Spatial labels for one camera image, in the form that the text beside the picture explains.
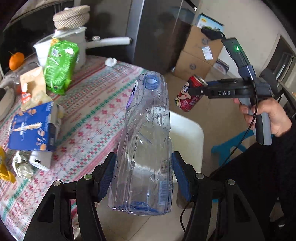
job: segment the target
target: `blue plastic stool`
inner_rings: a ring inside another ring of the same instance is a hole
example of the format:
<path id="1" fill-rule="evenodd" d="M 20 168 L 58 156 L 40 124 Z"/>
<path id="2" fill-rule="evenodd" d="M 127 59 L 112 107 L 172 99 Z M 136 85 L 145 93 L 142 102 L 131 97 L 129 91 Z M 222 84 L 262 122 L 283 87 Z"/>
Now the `blue plastic stool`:
<path id="1" fill-rule="evenodd" d="M 222 165 L 222 163 L 225 161 L 225 159 L 228 157 L 228 155 L 230 154 L 230 149 L 232 147 L 235 147 L 240 140 L 242 139 L 242 137 L 244 136 L 246 131 L 243 131 L 242 133 L 238 134 L 236 137 L 224 142 L 221 145 L 217 145 L 217 146 L 213 146 L 211 153 L 218 153 L 220 155 L 219 157 L 219 166 Z M 245 139 L 247 139 L 248 137 L 254 135 L 254 132 L 252 130 L 249 131 L 249 133 L 246 135 Z M 242 144 L 240 144 L 238 146 L 238 149 L 241 150 L 242 152 L 246 151 L 246 147 L 244 147 Z"/>

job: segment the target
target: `green plastic packaging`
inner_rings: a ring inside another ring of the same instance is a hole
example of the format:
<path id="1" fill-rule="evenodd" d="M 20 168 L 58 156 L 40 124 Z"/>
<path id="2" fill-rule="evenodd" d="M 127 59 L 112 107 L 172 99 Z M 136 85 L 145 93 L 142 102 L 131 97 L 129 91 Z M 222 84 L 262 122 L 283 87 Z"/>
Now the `green plastic packaging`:
<path id="1" fill-rule="evenodd" d="M 48 90 L 65 95 L 71 83 L 78 53 L 78 45 L 65 40 L 50 47 L 44 67 L 44 78 Z"/>

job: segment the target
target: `tablecloth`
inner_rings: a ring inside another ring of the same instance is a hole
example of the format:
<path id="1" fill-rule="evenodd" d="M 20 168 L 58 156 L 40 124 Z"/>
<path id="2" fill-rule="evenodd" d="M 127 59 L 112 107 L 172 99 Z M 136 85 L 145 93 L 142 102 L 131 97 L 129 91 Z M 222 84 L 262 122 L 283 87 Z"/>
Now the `tablecloth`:
<path id="1" fill-rule="evenodd" d="M 86 64 L 74 75 L 65 96 L 48 93 L 65 109 L 51 169 L 46 172 L 35 168 L 31 181 L 17 178 L 12 184 L 0 180 L 0 216 L 17 240 L 23 240 L 35 210 L 54 180 L 76 181 L 117 149 L 130 92 L 145 70 L 122 62 L 107 67 L 104 61 L 103 57 L 87 56 Z M 19 109 L 20 97 L 0 122 L 0 145 L 5 151 L 8 151 L 9 125 Z M 13 154 L 10 150 L 6 160 L 12 172 Z M 74 200 L 71 214 L 75 226 L 78 220 Z"/>

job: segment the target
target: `dark refrigerator door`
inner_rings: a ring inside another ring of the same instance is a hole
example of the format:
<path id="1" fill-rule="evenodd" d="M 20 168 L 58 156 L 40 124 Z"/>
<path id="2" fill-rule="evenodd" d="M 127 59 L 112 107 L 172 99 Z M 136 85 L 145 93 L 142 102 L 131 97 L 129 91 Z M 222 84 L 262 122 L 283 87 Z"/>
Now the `dark refrigerator door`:
<path id="1" fill-rule="evenodd" d="M 145 1 L 134 39 L 135 65 L 159 73 L 176 64 L 186 41 L 195 9 L 183 0 Z"/>

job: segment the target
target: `blue gripper pad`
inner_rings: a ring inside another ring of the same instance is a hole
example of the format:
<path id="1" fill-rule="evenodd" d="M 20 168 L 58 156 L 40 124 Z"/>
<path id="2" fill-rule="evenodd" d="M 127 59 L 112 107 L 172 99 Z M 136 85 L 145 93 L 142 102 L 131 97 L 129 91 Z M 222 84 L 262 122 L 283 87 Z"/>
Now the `blue gripper pad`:
<path id="1" fill-rule="evenodd" d="M 178 189 L 181 191 L 182 196 L 189 202 L 191 200 L 190 185 L 186 178 L 185 170 L 182 166 L 186 165 L 183 158 L 178 151 L 172 154 L 172 166 L 175 176 L 178 181 Z"/>
<path id="2" fill-rule="evenodd" d="M 114 171 L 114 165 L 115 165 L 115 161 L 116 161 L 116 155 L 114 153 L 109 153 L 109 155 L 107 156 L 105 161 L 108 161 L 109 158 L 111 158 L 111 160 L 110 160 L 110 162 L 105 170 L 104 176 L 100 180 L 100 184 L 99 184 L 98 198 L 100 200 L 102 200 L 107 195 L 108 188 L 109 188 L 111 180 L 113 178 L 113 171 Z"/>

